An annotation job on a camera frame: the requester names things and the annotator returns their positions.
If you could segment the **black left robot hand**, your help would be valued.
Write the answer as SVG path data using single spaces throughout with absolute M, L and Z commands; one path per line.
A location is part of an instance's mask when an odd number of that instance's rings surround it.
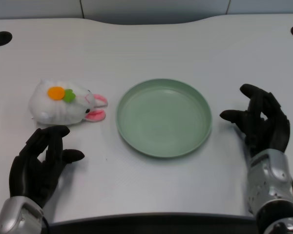
M 38 128 L 13 160 L 9 174 L 10 196 L 24 196 L 43 208 L 58 185 L 66 165 L 84 158 L 79 150 L 63 149 L 70 130 L 56 125 Z

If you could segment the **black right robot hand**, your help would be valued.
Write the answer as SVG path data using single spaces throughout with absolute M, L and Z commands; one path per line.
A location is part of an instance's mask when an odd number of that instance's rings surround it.
M 247 110 L 225 110 L 220 117 L 245 134 L 245 144 L 253 157 L 266 149 L 285 152 L 290 139 L 290 122 L 272 93 L 243 84 L 240 91 L 250 99 Z

